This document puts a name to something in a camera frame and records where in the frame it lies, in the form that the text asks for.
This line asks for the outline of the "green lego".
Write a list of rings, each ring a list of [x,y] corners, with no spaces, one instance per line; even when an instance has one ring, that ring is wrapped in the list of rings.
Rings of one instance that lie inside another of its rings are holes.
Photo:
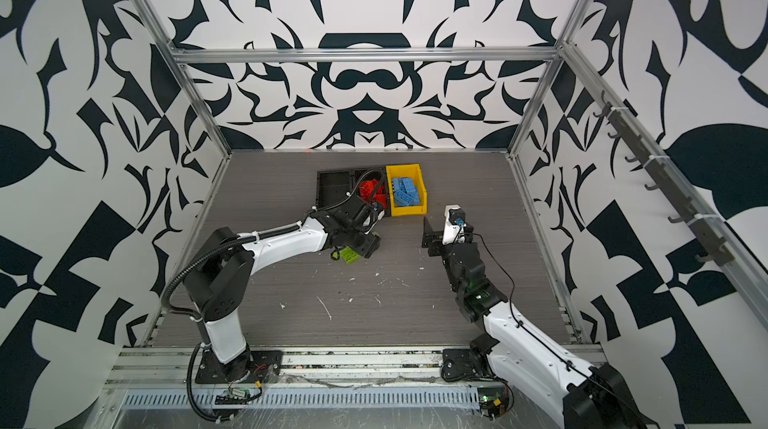
[[[353,264],[361,258],[361,256],[353,249],[346,247],[339,251],[339,257],[346,264]]]

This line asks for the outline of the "red lego cluster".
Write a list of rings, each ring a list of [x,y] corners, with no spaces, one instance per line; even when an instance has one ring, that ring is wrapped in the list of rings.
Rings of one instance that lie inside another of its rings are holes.
[[[386,210],[389,206],[389,201],[385,189],[386,184],[384,182],[369,180],[361,183],[359,194],[367,203],[376,203],[381,209]]]

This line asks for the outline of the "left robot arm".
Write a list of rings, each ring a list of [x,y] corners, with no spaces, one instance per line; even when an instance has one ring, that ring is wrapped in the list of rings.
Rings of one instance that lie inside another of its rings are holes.
[[[335,257],[349,248],[363,258],[380,246],[374,232],[383,219],[382,204],[351,194],[302,219],[281,227],[236,234],[223,228],[212,234],[193,260],[166,284],[161,306],[197,324],[202,347],[235,380],[249,371],[251,352],[242,330],[239,308],[250,278],[262,269],[296,256],[332,249]]]

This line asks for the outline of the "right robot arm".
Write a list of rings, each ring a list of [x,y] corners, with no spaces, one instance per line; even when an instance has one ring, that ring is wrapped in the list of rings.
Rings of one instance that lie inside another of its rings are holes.
[[[423,224],[421,245],[440,258],[463,317],[482,329],[463,362],[445,360],[447,382],[492,379],[517,390],[561,428],[649,428],[623,376],[596,366],[549,337],[487,277],[485,242],[451,206],[443,229]]]

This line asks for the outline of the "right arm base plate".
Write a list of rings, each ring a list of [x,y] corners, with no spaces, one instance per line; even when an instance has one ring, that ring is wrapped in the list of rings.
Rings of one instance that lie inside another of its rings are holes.
[[[444,349],[440,376],[449,383],[495,379],[486,355],[473,348]]]

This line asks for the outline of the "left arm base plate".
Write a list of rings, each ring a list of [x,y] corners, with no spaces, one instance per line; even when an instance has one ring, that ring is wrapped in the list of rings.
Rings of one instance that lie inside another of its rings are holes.
[[[195,382],[203,385],[269,382],[280,375],[282,359],[283,352],[280,350],[259,350],[243,353],[224,364],[212,350],[205,349]]]

